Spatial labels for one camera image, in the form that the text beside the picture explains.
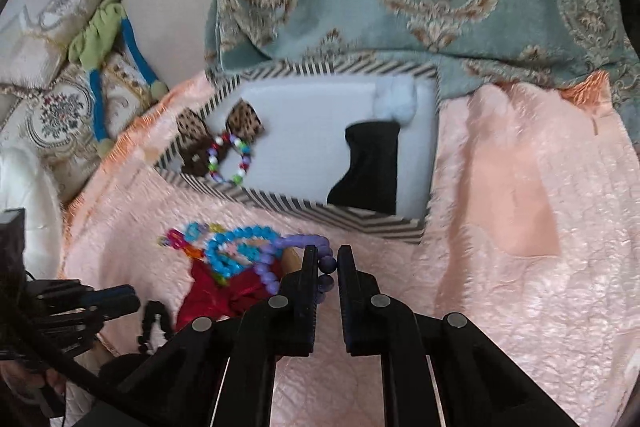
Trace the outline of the person left hand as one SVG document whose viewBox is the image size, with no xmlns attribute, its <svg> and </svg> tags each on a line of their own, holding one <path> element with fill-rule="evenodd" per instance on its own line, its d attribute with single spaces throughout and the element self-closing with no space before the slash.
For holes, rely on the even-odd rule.
<svg viewBox="0 0 640 427">
<path fill-rule="evenodd" d="M 32 371 L 20 361 L 2 361 L 1 377 L 11 392 L 28 405 L 37 405 L 36 389 L 49 385 L 59 397 L 64 397 L 66 378 L 51 367 Z"/>
</svg>

